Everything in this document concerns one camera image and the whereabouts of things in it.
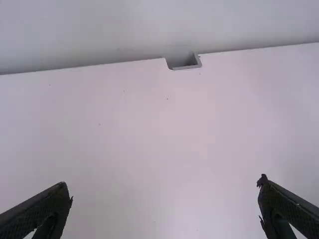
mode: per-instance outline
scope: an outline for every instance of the white panel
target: white panel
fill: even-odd
[[[255,239],[261,173],[319,205],[319,44],[0,76],[0,211],[59,181],[63,238]]]

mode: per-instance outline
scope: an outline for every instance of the white surface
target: white surface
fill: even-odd
[[[0,0],[0,74],[319,41],[317,0]]]
[[[266,173],[319,205],[319,44],[0,76],[0,211],[59,181],[63,238],[266,238]]]

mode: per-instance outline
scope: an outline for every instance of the black plastic part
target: black plastic part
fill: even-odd
[[[319,239],[319,208],[269,181],[265,174],[257,181],[261,225],[268,239],[296,239],[289,224],[308,239]]]
[[[66,183],[60,182],[0,214],[0,239],[59,239],[72,205]]]

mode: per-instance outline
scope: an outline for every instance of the white wall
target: white wall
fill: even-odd
[[[0,0],[0,73],[313,42],[317,0]]]

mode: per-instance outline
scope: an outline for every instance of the gray background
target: gray background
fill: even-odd
[[[317,0],[0,0],[0,74],[314,42]]]

